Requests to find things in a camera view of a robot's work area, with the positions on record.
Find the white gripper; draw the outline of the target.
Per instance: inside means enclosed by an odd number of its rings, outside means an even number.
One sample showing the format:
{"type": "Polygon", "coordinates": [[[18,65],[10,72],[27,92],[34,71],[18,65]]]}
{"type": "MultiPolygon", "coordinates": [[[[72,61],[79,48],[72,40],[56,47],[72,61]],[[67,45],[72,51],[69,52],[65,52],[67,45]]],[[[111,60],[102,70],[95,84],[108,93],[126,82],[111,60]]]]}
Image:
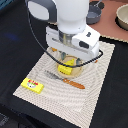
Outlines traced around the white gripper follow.
{"type": "Polygon", "coordinates": [[[99,37],[100,33],[90,26],[86,26],[82,33],[76,35],[62,34],[50,27],[46,28],[46,41],[50,47],[84,61],[98,56],[99,37]]]}

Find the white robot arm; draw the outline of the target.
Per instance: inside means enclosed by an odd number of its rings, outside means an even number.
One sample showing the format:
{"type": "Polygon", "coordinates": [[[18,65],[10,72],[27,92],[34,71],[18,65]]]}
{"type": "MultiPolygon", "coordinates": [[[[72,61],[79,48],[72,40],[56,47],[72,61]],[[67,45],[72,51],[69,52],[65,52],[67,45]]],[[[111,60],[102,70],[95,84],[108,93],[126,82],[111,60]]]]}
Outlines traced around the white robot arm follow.
{"type": "Polygon", "coordinates": [[[25,0],[36,19],[56,23],[46,28],[47,44],[88,61],[99,54],[100,33],[86,24],[89,0],[25,0]]]}

